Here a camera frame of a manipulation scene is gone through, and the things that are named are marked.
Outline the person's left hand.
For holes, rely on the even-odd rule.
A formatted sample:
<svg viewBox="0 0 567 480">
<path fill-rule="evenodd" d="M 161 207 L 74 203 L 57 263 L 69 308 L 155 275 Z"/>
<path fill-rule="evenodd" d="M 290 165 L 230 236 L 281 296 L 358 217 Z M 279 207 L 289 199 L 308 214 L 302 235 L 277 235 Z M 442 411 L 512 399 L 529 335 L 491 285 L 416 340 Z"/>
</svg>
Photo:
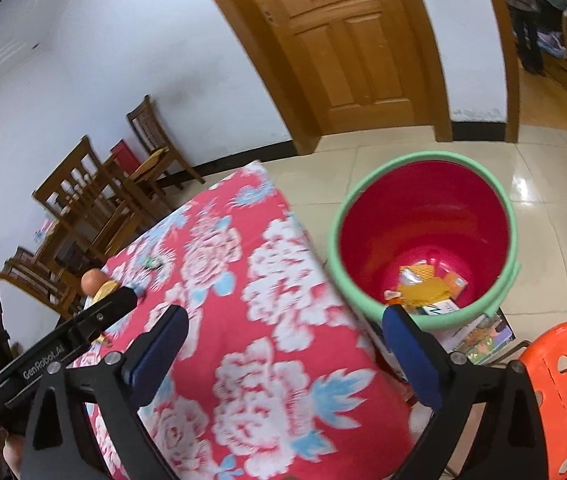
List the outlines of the person's left hand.
<svg viewBox="0 0 567 480">
<path fill-rule="evenodd" d="M 24 450 L 24 437 L 18 434 L 8 434 L 3 447 L 4 461 L 11 470 L 14 478 L 21 479 L 21 464 Z"/>
</svg>

